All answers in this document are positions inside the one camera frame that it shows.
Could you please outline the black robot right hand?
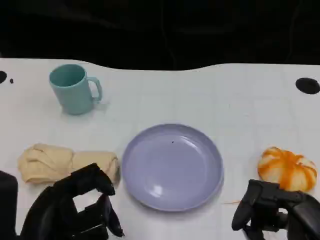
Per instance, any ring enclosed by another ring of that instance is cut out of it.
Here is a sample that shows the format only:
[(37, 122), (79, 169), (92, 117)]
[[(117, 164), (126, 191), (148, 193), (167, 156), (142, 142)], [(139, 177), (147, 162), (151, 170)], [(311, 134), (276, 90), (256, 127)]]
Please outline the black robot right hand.
[(234, 213), (231, 228), (249, 240), (264, 239), (264, 231), (287, 231), (289, 240), (320, 238), (320, 203), (302, 191), (286, 191), (279, 184), (251, 179)]

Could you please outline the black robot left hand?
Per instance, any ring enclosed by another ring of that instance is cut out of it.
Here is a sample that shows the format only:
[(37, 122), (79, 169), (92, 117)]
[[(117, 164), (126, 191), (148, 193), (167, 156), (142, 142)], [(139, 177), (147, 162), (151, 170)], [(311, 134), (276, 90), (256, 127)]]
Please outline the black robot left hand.
[[(97, 201), (77, 211), (74, 198), (92, 190)], [(22, 240), (107, 240), (109, 233), (125, 236), (110, 196), (110, 178), (92, 163), (48, 186), (29, 209), (20, 232)]]

